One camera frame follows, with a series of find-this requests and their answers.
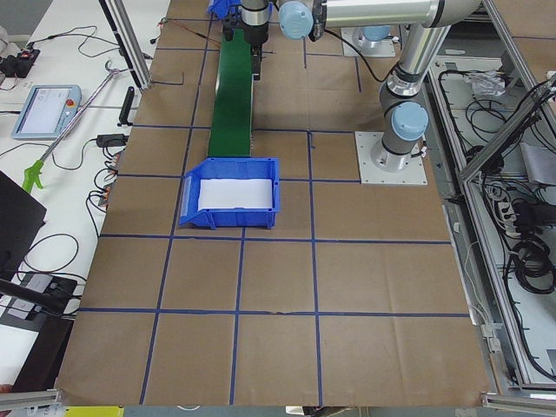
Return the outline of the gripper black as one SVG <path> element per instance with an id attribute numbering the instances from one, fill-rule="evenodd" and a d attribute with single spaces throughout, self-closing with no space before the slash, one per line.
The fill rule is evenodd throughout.
<path id="1" fill-rule="evenodd" d="M 261 79 L 262 45 L 268 40 L 269 0 L 241 0 L 244 39 L 251 47 L 253 79 Z"/>

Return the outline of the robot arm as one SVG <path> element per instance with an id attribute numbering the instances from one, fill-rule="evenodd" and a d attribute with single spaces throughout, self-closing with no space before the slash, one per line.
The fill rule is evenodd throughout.
<path id="1" fill-rule="evenodd" d="M 279 1 L 282 34 L 317 41 L 340 27 L 410 24 L 398 62 L 381 84 L 386 128 L 371 152 L 375 166 L 389 173 L 407 167 L 423 137 L 428 113 L 414 97 L 450 27 L 471 15 L 477 1 Z"/>
<path id="2" fill-rule="evenodd" d="M 372 49 L 386 41 L 398 43 L 400 39 L 390 34 L 389 25 L 375 25 L 359 28 L 354 33 L 354 40 L 361 49 Z"/>

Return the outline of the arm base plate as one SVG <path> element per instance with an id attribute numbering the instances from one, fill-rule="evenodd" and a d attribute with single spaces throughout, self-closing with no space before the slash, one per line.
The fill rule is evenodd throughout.
<path id="1" fill-rule="evenodd" d="M 427 176 L 418 145 L 406 156 L 396 156 L 383 147 L 382 136 L 382 132 L 354 132 L 361 183 L 426 186 Z"/>
<path id="2" fill-rule="evenodd" d="M 357 52 L 369 57 L 395 56 L 394 36 L 388 25 L 342 28 L 341 37 L 355 47 L 353 49 L 344 43 L 344 56 L 358 56 Z"/>

